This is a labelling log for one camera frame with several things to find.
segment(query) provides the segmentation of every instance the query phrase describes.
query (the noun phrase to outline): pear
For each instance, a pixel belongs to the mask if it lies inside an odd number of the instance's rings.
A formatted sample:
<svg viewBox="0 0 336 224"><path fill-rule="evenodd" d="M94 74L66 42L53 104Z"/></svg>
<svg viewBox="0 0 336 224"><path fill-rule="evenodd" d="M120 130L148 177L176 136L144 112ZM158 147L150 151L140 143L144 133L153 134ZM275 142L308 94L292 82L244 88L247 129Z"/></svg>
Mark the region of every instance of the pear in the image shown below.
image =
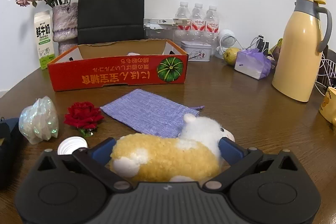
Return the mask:
<svg viewBox="0 0 336 224"><path fill-rule="evenodd" d="M229 47L223 53L223 59L231 66L234 66L237 60L237 52L241 51L240 48Z"/></svg>

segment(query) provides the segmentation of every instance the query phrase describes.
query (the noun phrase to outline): gray handle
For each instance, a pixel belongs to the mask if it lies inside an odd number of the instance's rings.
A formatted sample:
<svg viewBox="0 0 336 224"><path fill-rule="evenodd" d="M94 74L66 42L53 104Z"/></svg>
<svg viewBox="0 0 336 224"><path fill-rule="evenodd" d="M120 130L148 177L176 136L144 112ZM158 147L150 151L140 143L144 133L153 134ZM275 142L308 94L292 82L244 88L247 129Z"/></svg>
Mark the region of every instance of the gray handle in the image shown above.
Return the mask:
<svg viewBox="0 0 336 224"><path fill-rule="evenodd" d="M331 29L333 26L333 19L331 17L331 13L329 12L327 8L317 6L315 9L318 13L323 13L327 15L327 30L325 31L323 40L318 46L318 52L323 52L324 48L327 46L329 39L330 39Z"/></svg>

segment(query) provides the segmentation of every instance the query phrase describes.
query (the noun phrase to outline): red cardboard box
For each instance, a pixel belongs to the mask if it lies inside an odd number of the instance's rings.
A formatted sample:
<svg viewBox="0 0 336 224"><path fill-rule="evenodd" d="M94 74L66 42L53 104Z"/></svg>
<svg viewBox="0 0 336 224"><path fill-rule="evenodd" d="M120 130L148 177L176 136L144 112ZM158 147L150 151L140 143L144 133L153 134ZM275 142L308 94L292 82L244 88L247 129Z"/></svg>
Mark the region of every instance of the red cardboard box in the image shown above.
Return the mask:
<svg viewBox="0 0 336 224"><path fill-rule="evenodd" d="M129 55L129 52L141 55ZM78 45L48 64L55 91L184 83L188 55L168 39Z"/></svg>

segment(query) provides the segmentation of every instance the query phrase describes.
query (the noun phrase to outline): white bottle cap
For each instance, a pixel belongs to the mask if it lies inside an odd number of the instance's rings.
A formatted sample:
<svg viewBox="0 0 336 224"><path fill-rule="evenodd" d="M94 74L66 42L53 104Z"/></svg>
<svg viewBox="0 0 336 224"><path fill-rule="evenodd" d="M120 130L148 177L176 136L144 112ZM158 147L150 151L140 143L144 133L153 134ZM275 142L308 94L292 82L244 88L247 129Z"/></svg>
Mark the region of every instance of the white bottle cap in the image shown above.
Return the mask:
<svg viewBox="0 0 336 224"><path fill-rule="evenodd" d="M57 149L57 154L71 155L73 151L81 147L87 148L87 142L84 138L78 136L70 137L60 143Z"/></svg>

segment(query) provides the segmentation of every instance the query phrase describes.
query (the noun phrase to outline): fresh milk carton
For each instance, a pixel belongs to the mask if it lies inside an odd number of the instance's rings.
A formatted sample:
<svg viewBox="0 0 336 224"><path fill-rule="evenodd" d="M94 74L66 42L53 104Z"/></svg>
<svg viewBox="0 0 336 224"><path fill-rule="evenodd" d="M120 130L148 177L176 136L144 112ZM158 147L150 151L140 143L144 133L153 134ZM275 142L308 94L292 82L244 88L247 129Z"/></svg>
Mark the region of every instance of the fresh milk carton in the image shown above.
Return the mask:
<svg viewBox="0 0 336 224"><path fill-rule="evenodd" d="M50 27L49 11L40 12L34 15L34 33L36 35L37 52L41 69L46 69L47 64L55 58Z"/></svg>

